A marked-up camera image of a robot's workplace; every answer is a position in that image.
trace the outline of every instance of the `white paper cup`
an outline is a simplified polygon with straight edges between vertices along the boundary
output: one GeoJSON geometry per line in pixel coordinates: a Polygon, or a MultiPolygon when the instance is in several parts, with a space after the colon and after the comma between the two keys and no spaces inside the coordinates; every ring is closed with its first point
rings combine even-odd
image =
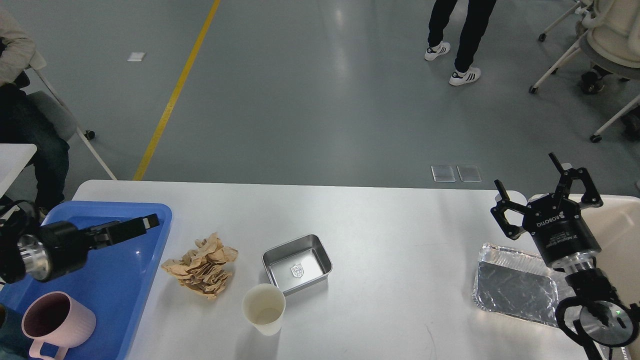
{"type": "Polygon", "coordinates": [[[266,336],[280,331],[285,305],[284,294],[271,284],[254,286],[242,300],[244,317],[266,336]]]}

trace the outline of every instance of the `person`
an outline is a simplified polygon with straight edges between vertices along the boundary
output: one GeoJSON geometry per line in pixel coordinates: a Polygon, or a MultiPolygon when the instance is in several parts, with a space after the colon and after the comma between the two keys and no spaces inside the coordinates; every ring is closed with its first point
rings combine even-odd
{"type": "Polygon", "coordinates": [[[0,142],[36,145],[31,159],[38,183],[35,204],[47,213],[64,200],[69,145],[16,85],[26,77],[24,69],[35,53],[35,43],[3,8],[0,42],[0,142]]]}
{"type": "MultiPolygon", "coordinates": [[[[447,54],[451,44],[443,42],[444,29],[458,0],[436,0],[429,20],[428,48],[424,59],[433,61],[438,56],[447,54]]],[[[467,19],[460,33],[460,46],[454,62],[455,70],[449,78],[449,84],[460,86],[473,83],[480,78],[481,71],[471,67],[474,55],[478,50],[480,39],[489,25],[489,17],[493,12],[496,0],[469,0],[467,19]]]]}

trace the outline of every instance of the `crumpled brown paper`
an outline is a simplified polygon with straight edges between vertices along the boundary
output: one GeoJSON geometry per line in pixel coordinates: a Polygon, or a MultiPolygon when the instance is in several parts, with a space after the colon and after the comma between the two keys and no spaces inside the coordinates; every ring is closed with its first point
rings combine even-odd
{"type": "Polygon", "coordinates": [[[180,285],[212,300],[225,289],[227,279],[232,275],[222,266],[235,261],[238,250],[223,246],[218,233],[195,243],[196,250],[189,250],[181,260],[165,261],[162,268],[175,276],[180,285]]]}

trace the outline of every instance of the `logo on tray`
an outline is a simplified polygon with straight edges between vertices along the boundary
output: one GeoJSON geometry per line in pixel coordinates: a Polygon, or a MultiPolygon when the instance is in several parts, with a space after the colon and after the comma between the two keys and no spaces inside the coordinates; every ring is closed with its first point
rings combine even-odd
{"type": "Polygon", "coordinates": [[[302,277],[302,275],[305,275],[305,269],[302,268],[302,264],[295,264],[291,268],[291,272],[293,273],[293,276],[297,278],[300,278],[302,277]]]}

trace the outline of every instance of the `jeans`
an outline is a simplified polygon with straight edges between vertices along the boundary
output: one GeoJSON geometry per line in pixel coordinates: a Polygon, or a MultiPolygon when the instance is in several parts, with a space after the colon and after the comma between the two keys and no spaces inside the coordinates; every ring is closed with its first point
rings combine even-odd
{"type": "MultiPolygon", "coordinates": [[[[429,20],[429,46],[437,46],[443,39],[444,28],[458,0],[436,0],[429,20]]],[[[496,0],[469,0],[467,19],[460,33],[460,46],[456,56],[456,70],[467,72],[474,62],[480,39],[489,25],[489,17],[493,12],[496,0]]]]}
{"type": "Polygon", "coordinates": [[[0,142],[32,143],[38,148],[31,159],[38,181],[37,206],[51,209],[65,199],[69,145],[13,84],[0,86],[0,142]]]}

